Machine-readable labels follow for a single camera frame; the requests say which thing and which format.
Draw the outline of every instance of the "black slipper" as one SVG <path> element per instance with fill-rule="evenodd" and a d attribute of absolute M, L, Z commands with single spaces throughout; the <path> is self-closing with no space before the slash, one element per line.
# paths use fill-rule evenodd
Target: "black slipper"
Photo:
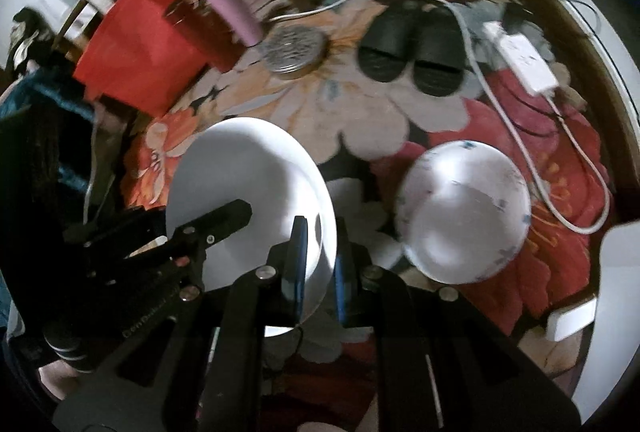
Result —
<path fill-rule="evenodd" d="M 465 44 L 456 17 L 445 7 L 424 13 L 415 37 L 414 84 L 432 96 L 456 92 L 465 74 Z"/>
<path fill-rule="evenodd" d="M 421 2 L 394 2 L 375 17 L 358 46 L 358 66 L 375 81 L 396 79 L 412 57 L 412 36 L 422 16 Z"/>

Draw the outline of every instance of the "white cable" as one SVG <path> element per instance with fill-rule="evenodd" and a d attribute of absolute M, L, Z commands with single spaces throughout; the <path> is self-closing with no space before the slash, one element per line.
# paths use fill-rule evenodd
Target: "white cable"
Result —
<path fill-rule="evenodd" d="M 346 1 L 347 0 L 338 0 L 337 2 L 334 2 L 331 5 L 328 5 L 328 6 L 325 6 L 325 7 L 321 7 L 319 9 L 316 9 L 316 10 L 313 10 L 313 11 L 307 11 L 307 12 L 303 12 L 303 13 L 293 13 L 293 14 L 290 14 L 290 15 L 280 15 L 280 16 L 277 16 L 275 18 L 272 18 L 271 22 L 280 22 L 280 21 L 283 21 L 283 20 L 294 20 L 296 18 L 305 18 L 305 17 L 311 16 L 311 15 L 317 15 L 318 13 L 322 13 L 324 11 L 328 11 L 330 9 L 338 7 L 341 4 L 345 3 Z M 544 183 L 543 179 L 540 177 L 540 174 L 538 173 L 538 170 L 536 169 L 536 166 L 535 166 L 535 164 L 533 162 L 533 159 L 531 158 L 531 155 L 529 154 L 529 151 L 527 150 L 527 147 L 525 146 L 524 142 L 522 141 L 522 138 L 520 137 L 520 134 L 518 133 L 516 128 L 513 126 L 513 123 L 511 122 L 511 119 L 509 118 L 507 113 L 504 111 L 504 109 L 502 108 L 500 103 L 498 102 L 498 98 L 495 97 L 494 92 L 491 90 L 491 88 L 489 87 L 489 84 L 484 79 L 484 74 L 482 74 L 482 70 L 480 70 L 480 66 L 478 65 L 478 62 L 476 62 L 476 56 L 475 56 L 474 50 L 473 50 L 473 43 L 472 43 L 472 40 L 471 40 L 471 34 L 469 33 L 469 29 L 466 26 L 465 19 L 462 17 L 460 12 L 455 7 L 453 7 L 453 5 L 450 2 L 448 2 L 446 0 L 431 0 L 431 1 L 439 2 L 440 4 L 443 4 L 456 17 L 458 25 L 460 26 L 460 31 L 462 32 L 462 38 L 464 40 L 466 56 L 467 56 L 467 58 L 469 60 L 469 64 L 471 65 L 471 67 L 473 68 L 474 72 L 476 73 L 476 76 L 478 76 L 478 79 L 479 79 L 479 81 L 480 81 L 480 83 L 482 85 L 482 89 L 484 89 L 484 92 L 489 97 L 489 100 L 494 105 L 495 110 L 497 111 L 498 115 L 500 115 L 500 118 L 502 119 L 503 123 L 507 127 L 507 130 L 511 133 L 511 136 L 513 137 L 513 139 L 515 140 L 516 144 L 518 145 L 518 148 L 522 152 L 524 160 L 526 161 L 527 166 L 529 167 L 529 170 L 531 171 L 531 176 L 533 177 L 533 180 L 534 180 L 534 182 L 536 184 L 536 188 L 538 189 L 538 192 L 540 193 L 540 197 L 544 201 L 546 207 L 549 209 L 549 211 L 551 211 L 551 213 L 556 217 L 556 219 L 558 219 L 558 221 L 560 221 L 565 227 L 567 227 L 568 229 L 570 229 L 572 231 L 575 231 L 576 233 L 579 233 L 581 235 L 590 235 L 591 233 L 595 233 L 596 231 L 598 231 L 602 227 L 604 222 L 607 220 L 607 217 L 609 216 L 609 190 L 607 189 L 607 183 L 605 182 L 605 180 L 602 177 L 602 175 L 600 175 L 600 172 L 598 171 L 596 166 L 591 162 L 591 160 L 587 156 L 587 154 L 585 154 L 584 151 L 582 150 L 582 148 L 580 148 L 580 145 L 578 145 L 578 142 L 575 140 L 573 134 L 571 134 L 571 131 L 569 130 L 569 127 L 564 122 L 564 119 L 562 118 L 562 114 L 558 110 L 558 107 L 556 107 L 556 105 L 551 100 L 551 98 L 545 96 L 546 100 L 548 101 L 549 105 L 553 109 L 554 113 L 558 116 L 558 120 L 559 120 L 560 124 L 562 125 L 562 129 L 564 129 L 564 132 L 569 137 L 570 141 L 572 142 L 572 145 L 575 147 L 575 149 L 577 150 L 578 154 L 580 154 L 582 159 L 584 159 L 586 161 L 586 163 L 591 167 L 591 170 L 593 170 L 593 172 L 596 174 L 596 176 L 597 176 L 598 180 L 600 181 L 600 184 L 602 185 L 602 188 L 603 188 L 604 207 L 602 208 L 602 213 L 600 214 L 600 217 L 598 218 L 598 220 L 594 224 L 592 224 L 592 225 L 590 225 L 588 227 L 576 226 L 575 224 L 572 224 L 566 218 L 564 218 L 564 216 L 554 206 L 553 202 L 549 198 L 548 193 L 546 193 L 545 183 Z"/>

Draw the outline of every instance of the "white power strip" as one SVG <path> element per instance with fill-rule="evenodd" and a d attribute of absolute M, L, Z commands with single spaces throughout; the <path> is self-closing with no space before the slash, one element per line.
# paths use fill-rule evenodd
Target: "white power strip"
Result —
<path fill-rule="evenodd" d="M 500 22 L 486 22 L 482 30 L 529 95 L 548 94 L 558 86 L 556 76 L 524 34 L 506 34 Z"/>

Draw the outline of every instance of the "white plate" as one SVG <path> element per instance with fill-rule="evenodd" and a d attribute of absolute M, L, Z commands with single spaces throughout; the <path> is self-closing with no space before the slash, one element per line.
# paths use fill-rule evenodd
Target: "white plate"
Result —
<path fill-rule="evenodd" d="M 235 199 L 251 204 L 251 221 L 207 250 L 205 289 L 231 285 L 264 264 L 271 246 L 289 240 L 294 217 L 304 215 L 305 320 L 324 298 L 335 265 L 334 209 L 318 167 L 300 143 L 267 121 L 222 121 L 202 132 L 180 160 L 166 207 L 168 234 Z M 287 330 L 267 327 L 265 336 Z"/>
<path fill-rule="evenodd" d="M 452 141 L 415 161 L 396 199 L 396 230 L 422 273 L 445 284 L 479 282 L 518 254 L 531 219 L 522 174 L 500 150 Z"/>

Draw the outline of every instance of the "bolt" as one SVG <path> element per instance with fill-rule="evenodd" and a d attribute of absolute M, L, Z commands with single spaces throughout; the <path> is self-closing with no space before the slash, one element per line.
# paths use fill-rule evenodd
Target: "bolt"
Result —
<path fill-rule="evenodd" d="M 449 286 L 438 291 L 438 295 L 440 300 L 444 300 L 445 302 L 455 302 L 458 300 L 458 291 Z"/>
<path fill-rule="evenodd" d="M 362 276 L 369 280 L 380 280 L 383 270 L 380 266 L 367 266 L 362 270 Z"/>
<path fill-rule="evenodd" d="M 255 275 L 260 280 L 270 280 L 276 276 L 276 269 L 273 266 L 261 266 L 255 270 Z"/>
<path fill-rule="evenodd" d="M 189 265 L 189 262 L 191 262 L 191 260 L 189 259 L 189 257 L 187 256 L 182 256 L 182 257 L 178 257 L 177 259 L 174 260 L 174 264 L 177 267 L 185 267 Z"/>
<path fill-rule="evenodd" d="M 197 286 L 186 286 L 180 290 L 180 299 L 184 302 L 191 302 L 200 296 L 200 289 Z"/>

